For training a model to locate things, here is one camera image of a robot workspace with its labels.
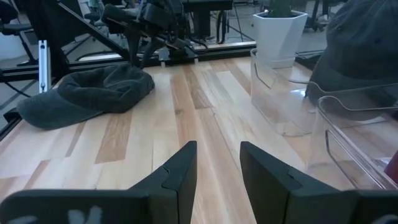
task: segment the red object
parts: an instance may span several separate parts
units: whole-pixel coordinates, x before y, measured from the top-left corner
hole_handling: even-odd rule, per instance
[[[398,184],[398,152],[391,158],[384,172]]]

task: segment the wooden tabletop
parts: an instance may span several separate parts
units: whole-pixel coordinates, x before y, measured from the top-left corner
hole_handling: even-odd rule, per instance
[[[309,136],[276,134],[253,107],[249,57],[145,71],[155,90],[124,114],[53,131],[21,121],[0,142],[0,200],[22,189],[127,189],[197,140],[192,223],[250,224],[240,142],[304,169]]]

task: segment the potted plant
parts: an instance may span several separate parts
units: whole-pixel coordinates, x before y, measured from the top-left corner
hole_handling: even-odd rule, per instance
[[[293,66],[306,21],[306,13],[291,10],[290,0],[271,0],[253,15],[258,59],[271,68]]]

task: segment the wooden table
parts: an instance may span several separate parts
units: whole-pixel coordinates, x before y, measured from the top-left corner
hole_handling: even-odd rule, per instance
[[[22,189],[126,189],[197,140],[192,223],[255,223],[240,142],[303,170],[309,136],[276,134],[253,107],[249,57],[145,71],[156,88],[124,114],[53,131],[21,121],[0,142],[0,198]]]

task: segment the green plant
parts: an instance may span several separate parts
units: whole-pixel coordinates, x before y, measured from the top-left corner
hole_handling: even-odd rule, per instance
[[[269,16],[272,18],[292,17],[290,0],[271,0],[269,3]]]

